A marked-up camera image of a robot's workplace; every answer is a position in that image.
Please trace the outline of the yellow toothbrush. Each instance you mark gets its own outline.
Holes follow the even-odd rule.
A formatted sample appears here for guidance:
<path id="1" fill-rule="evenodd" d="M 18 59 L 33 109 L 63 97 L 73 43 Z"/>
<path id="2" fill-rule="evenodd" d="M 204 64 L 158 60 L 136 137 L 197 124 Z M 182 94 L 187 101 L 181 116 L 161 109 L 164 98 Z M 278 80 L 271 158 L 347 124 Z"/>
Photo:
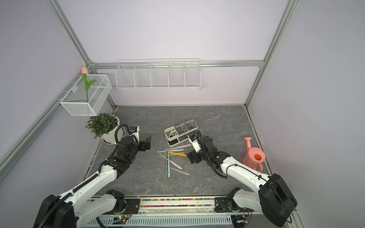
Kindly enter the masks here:
<path id="1" fill-rule="evenodd" d="M 181 153 L 169 152 L 169 154 L 178 155 L 178 156 L 182 156 L 182 157 L 187 157 L 186 154 L 181 154 Z"/>

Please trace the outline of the light blue toothbrush vertical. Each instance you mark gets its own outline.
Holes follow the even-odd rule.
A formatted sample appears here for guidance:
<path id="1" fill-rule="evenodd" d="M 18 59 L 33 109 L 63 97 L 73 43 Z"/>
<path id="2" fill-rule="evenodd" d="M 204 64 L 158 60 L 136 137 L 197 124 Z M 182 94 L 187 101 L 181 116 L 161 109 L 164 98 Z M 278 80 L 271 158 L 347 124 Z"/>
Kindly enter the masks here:
<path id="1" fill-rule="evenodd" d="M 170 154 L 169 154 L 169 151 L 167 152 L 166 157 L 167 157 L 167 175 L 168 175 L 168 178 L 170 178 L 171 177 L 171 168 L 170 168 Z"/>

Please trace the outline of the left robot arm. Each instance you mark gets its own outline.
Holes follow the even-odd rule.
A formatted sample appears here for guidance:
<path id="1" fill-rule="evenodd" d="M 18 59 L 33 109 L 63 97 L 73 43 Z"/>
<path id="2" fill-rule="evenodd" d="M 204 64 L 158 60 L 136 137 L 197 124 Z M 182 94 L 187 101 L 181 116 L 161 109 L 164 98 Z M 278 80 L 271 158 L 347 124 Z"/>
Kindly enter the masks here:
<path id="1" fill-rule="evenodd" d="M 117 142 L 110 156 L 85 181 L 59 196 L 49 195 L 41 204 L 35 228 L 81 228 L 106 212 L 122 214 L 127 210 L 123 193 L 107 191 L 99 199 L 90 199 L 103 187 L 120 177 L 134 162 L 139 151 L 151 148 L 151 137 L 144 141 L 128 136 Z"/>

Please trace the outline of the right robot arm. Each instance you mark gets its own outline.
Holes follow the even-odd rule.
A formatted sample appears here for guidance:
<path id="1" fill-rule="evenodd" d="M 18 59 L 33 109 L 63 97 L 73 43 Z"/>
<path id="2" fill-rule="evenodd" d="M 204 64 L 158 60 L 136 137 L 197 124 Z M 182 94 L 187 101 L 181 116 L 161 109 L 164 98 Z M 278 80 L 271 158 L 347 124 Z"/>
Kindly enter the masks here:
<path id="1" fill-rule="evenodd" d="M 205 163 L 220 177 L 233 177 L 250 188 L 234 188 L 228 195 L 228 207 L 233 211 L 252 209 L 261 212 L 277 227 L 292 223 L 292 213 L 298 202 L 284 179 L 274 173 L 264 174 L 250 168 L 224 151 L 219 151 L 212 138 L 196 134 L 189 137 L 193 151 L 188 153 L 192 164 Z"/>

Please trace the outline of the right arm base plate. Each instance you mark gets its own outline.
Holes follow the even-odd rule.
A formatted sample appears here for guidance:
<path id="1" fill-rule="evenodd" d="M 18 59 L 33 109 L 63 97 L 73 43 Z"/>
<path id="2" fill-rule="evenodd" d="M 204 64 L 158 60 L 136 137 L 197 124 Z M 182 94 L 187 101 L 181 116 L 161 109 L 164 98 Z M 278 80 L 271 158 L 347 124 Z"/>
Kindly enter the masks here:
<path id="1" fill-rule="evenodd" d="M 217 213 L 254 212 L 254 210 L 249 208 L 239 208 L 232 199 L 227 197 L 215 197 L 214 206 L 214 211 Z"/>

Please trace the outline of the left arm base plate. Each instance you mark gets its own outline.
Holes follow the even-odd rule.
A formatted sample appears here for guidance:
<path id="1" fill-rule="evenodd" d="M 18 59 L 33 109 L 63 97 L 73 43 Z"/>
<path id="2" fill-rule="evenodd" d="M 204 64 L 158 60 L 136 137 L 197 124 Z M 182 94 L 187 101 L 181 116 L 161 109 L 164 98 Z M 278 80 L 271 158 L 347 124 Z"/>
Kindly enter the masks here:
<path id="1" fill-rule="evenodd" d="M 124 209 L 122 211 L 112 210 L 104 213 L 103 215 L 138 214 L 140 209 L 140 202 L 141 200 L 137 198 L 125 199 Z"/>

